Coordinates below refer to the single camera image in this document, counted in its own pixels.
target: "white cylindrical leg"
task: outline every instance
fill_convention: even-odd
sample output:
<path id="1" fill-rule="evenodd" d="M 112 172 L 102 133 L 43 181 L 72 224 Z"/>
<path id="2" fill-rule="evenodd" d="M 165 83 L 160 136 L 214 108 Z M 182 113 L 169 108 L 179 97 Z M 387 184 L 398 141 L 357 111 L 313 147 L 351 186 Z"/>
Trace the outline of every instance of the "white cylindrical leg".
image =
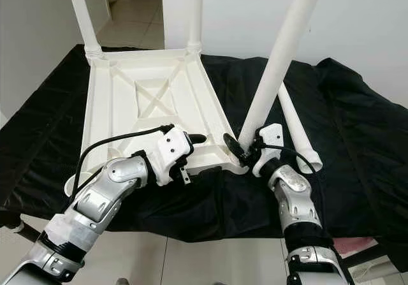
<path id="1" fill-rule="evenodd" d="M 201 20 L 203 15 L 203 0 L 191 0 L 189 41 L 187 50 L 191 53 L 201 52 Z"/>
<path id="2" fill-rule="evenodd" d="M 323 164 L 320 160 L 319 154 L 313 150 L 312 145 L 307 138 L 306 132 L 302 126 L 302 123 L 300 122 L 295 107 L 293 106 L 288 90 L 283 83 L 279 88 L 278 97 L 296 151 L 306 157 L 309 163 L 312 164 L 315 171 L 318 172 L 322 168 Z M 296 158 L 296 162 L 298 162 L 301 172 L 312 173 L 312 170 L 299 157 Z"/>
<path id="3" fill-rule="evenodd" d="M 85 43 L 85 54 L 88 59 L 102 57 L 102 49 L 96 40 L 94 28 L 85 0 L 71 0 L 79 29 Z"/>
<path id="4" fill-rule="evenodd" d="M 253 141 L 255 130 L 266 121 L 316 2 L 293 0 L 289 7 L 238 139 L 245 151 Z"/>

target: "black tablecloth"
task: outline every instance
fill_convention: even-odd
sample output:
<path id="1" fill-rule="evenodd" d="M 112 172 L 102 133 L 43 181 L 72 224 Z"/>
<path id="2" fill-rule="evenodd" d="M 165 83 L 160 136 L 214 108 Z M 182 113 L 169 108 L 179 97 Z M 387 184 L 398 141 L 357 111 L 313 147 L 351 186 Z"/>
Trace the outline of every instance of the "black tablecloth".
<path id="1" fill-rule="evenodd" d="M 201 59 L 238 135 L 266 59 Z M 2 210 L 51 218 L 67 204 L 63 187 L 80 153 L 88 81 L 83 46 L 77 45 L 0 130 Z M 317 66 L 293 61 L 285 84 L 323 161 L 329 232 L 373 236 L 391 246 L 394 264 L 406 270 L 397 250 L 408 249 L 408 111 L 333 59 Z M 293 147 L 278 99 L 266 121 L 273 122 L 283 125 L 285 146 Z M 297 169 L 293 157 L 282 159 Z M 316 187 L 314 177 L 307 178 Z M 319 211 L 315 191 L 312 198 Z M 109 230 L 150 231 L 187 242 L 282 236 L 265 181 L 219 168 L 194 176 L 188 186 L 151 185 L 133 193 Z"/>

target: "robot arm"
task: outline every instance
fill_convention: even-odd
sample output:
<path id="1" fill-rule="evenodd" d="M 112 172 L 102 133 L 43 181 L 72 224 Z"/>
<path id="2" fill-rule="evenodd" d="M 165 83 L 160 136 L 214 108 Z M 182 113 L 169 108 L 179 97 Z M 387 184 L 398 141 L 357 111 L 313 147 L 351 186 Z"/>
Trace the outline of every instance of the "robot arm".
<path id="1" fill-rule="evenodd" d="M 84 265 L 84 256 L 119 211 L 125 197 L 146 186 L 182 177 L 189 182 L 183 166 L 193 153 L 193 144 L 204 142 L 171 128 L 149 154 L 136 152 L 129 158 L 108 161 L 100 174 L 85 186 L 63 214 L 56 214 L 21 264 L 2 283 L 59 284 L 69 282 Z"/>
<path id="2" fill-rule="evenodd" d="M 281 125 L 272 124 L 257 132 L 252 148 L 255 158 L 246 163 L 254 164 L 255 176 L 269 178 L 268 187 L 278 201 L 280 225 L 289 253 L 287 284 L 349 284 L 310 198 L 310 183 L 279 161 L 281 150 L 265 145 L 283 145 Z"/>

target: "doorway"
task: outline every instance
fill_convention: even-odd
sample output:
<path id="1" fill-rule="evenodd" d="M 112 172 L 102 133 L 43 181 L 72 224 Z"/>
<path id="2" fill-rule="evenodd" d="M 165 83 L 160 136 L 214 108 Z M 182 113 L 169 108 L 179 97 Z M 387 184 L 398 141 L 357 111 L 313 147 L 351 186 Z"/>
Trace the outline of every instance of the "doorway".
<path id="1" fill-rule="evenodd" d="M 107 0 L 111 20 L 97 34 L 105 47 L 164 49 L 162 0 Z"/>

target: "floor tile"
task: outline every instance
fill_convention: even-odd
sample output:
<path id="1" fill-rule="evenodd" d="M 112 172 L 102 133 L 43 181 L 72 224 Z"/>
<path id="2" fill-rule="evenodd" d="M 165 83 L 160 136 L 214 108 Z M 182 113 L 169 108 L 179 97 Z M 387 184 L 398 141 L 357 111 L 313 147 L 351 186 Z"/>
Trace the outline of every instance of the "floor tile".
<path id="1" fill-rule="evenodd" d="M 168 240 L 162 285 L 285 284 L 279 239 Z"/>
<path id="2" fill-rule="evenodd" d="M 408 285 L 408 272 L 404 272 L 401 274 L 402 280 L 404 282 L 404 285 Z"/>
<path id="3" fill-rule="evenodd" d="M 111 7 L 113 20 L 151 22 L 161 0 L 118 0 Z"/>
<path id="4" fill-rule="evenodd" d="M 280 246 L 282 247 L 282 258 L 285 264 L 285 272 L 286 275 L 289 275 L 289 266 L 288 262 L 286 261 L 286 258 L 288 258 L 288 249 L 286 248 L 285 238 L 280 239 Z"/>
<path id="5" fill-rule="evenodd" d="M 98 33 L 98 41 L 107 47 L 139 47 L 149 24 L 144 22 L 109 22 Z"/>
<path id="6" fill-rule="evenodd" d="M 140 46 L 146 49 L 164 49 L 163 25 L 150 24 Z"/>
<path id="7" fill-rule="evenodd" d="M 384 282 L 384 279 L 380 277 L 378 279 L 371 280 L 371 285 L 386 285 L 386 283 Z"/>
<path id="8" fill-rule="evenodd" d="M 38 231 L 42 231 L 47 224 L 46 220 L 39 218 L 23 216 L 22 219 Z M 0 229 L 0 283 L 20 263 L 32 245 L 32 242 L 8 228 Z"/>
<path id="9" fill-rule="evenodd" d="M 41 231 L 47 221 L 23 217 L 28 224 Z M 19 262 L 32 246 L 28 240 L 0 230 L 0 280 Z M 166 238 L 141 232 L 104 232 L 85 257 L 85 266 L 70 284 L 114 285 L 125 277 L 131 285 L 159 285 L 164 260 Z"/>
<path id="10" fill-rule="evenodd" d="M 386 285 L 404 285 L 404 281 L 400 273 L 387 275 L 383 279 Z"/>
<path id="11" fill-rule="evenodd" d="M 364 262 L 364 263 L 362 263 L 362 264 L 359 264 L 359 265 L 357 265 L 357 266 L 354 266 L 354 267 L 351 267 L 350 269 L 349 269 L 349 271 L 350 271 L 350 274 L 351 274 L 351 276 L 355 279 L 355 280 L 358 280 L 358 279 L 360 279 L 361 280 L 361 277 L 363 276 L 363 275 L 365 275 L 365 276 L 369 276 L 369 268 L 370 267 L 372 267 L 372 266 L 374 266 L 374 265 L 378 265 L 378 264 L 381 264 L 381 263 L 385 263 L 385 262 L 387 262 L 387 261 L 390 261 L 390 259 L 389 259 L 389 257 L 388 256 L 381 256 L 381 257 L 379 257 L 379 258 L 376 258 L 376 259 L 373 259 L 372 261 L 366 261 L 366 262 Z M 378 280 L 376 280 L 376 284 L 378 284 L 378 285 L 380 285 L 380 284 L 383 284 L 382 282 L 383 282 L 384 280 L 382 280 L 382 279 L 378 279 Z"/>

